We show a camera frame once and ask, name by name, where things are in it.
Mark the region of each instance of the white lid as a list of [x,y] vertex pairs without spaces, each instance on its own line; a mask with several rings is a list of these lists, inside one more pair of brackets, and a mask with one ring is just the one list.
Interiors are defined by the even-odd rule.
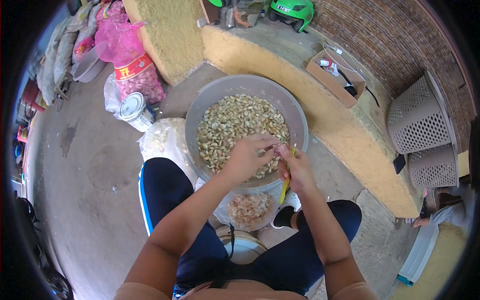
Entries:
[[119,117],[125,121],[138,117],[145,108],[145,99],[139,92],[128,95],[120,105]]

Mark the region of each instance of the woven wall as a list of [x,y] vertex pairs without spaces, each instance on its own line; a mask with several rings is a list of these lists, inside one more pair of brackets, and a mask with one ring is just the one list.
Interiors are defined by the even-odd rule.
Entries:
[[468,150],[473,105],[450,48],[414,0],[312,0],[311,23],[363,63],[396,97],[429,70]]

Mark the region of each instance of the navy blue pants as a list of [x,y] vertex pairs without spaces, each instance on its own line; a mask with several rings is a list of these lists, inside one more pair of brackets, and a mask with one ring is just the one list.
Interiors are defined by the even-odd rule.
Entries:
[[[187,176],[166,158],[152,158],[144,163],[139,188],[149,235],[164,216],[193,194]],[[351,242],[360,226],[360,208],[347,200],[332,201],[328,206]],[[289,239],[261,254],[252,263],[237,265],[226,260],[228,255],[223,243],[206,222],[195,242],[180,258],[176,291],[187,291],[225,274],[226,279],[256,280],[274,290],[304,295],[324,275],[324,269],[303,212],[298,214],[297,226],[299,231]]]

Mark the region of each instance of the concrete floor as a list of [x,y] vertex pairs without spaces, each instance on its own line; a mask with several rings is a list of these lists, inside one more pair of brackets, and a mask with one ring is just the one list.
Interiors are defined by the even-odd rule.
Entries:
[[[143,159],[136,141],[142,133],[105,111],[103,84],[112,72],[108,64],[92,82],[74,84],[59,112],[54,105],[37,115],[29,136],[36,147],[29,154],[28,196],[76,299],[112,299],[147,239],[137,181]],[[154,106],[163,112],[158,118],[185,117],[197,91],[222,76],[204,65],[169,87],[167,98]],[[417,231],[396,222],[312,136],[308,154],[325,196],[353,200],[362,208],[352,249],[366,280],[381,298],[387,297]],[[293,233],[266,227],[255,234],[272,247]],[[310,298],[326,299],[324,284],[319,285]]]

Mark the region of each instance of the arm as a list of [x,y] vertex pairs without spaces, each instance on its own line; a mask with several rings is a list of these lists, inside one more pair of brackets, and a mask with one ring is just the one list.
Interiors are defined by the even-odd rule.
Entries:
[[155,226],[125,282],[142,283],[171,295],[180,257],[190,248],[209,216],[233,187],[247,180],[273,158],[273,150],[261,157],[256,151],[274,144],[279,144],[279,140],[268,134],[254,134],[238,141],[224,169]]
[[308,156],[296,150],[294,157],[284,145],[278,152],[290,166],[289,175],[286,165],[280,165],[280,177],[285,180],[290,176],[290,187],[299,196],[318,257],[324,265],[327,295],[331,299],[341,289],[365,279],[353,258],[347,236],[315,184]]

